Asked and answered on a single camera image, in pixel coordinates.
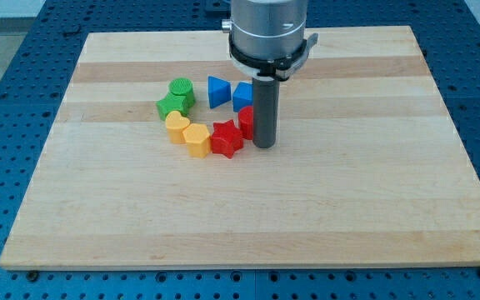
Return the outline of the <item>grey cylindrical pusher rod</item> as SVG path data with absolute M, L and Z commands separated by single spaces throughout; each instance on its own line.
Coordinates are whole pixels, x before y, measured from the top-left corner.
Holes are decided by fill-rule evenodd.
M 253 143 L 270 148 L 276 142 L 279 81 L 252 79 Z

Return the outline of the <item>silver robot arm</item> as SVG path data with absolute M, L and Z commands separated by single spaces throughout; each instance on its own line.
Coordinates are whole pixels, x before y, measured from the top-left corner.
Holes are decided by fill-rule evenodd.
M 233 65 L 252 79 L 253 143 L 277 138 L 280 83 L 303 67 L 318 35 L 305 36 L 307 0 L 232 0 L 228 34 Z

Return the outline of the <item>black white tool mount ring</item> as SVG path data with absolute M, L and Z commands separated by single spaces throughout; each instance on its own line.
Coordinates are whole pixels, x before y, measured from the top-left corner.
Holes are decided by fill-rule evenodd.
M 318 43 L 318 33 L 303 39 L 298 50 L 285 57 L 258 59 L 242 53 L 228 38 L 229 54 L 232 64 L 250 78 L 260 81 L 287 81 L 296 71 L 303 67 L 309 58 L 310 50 Z

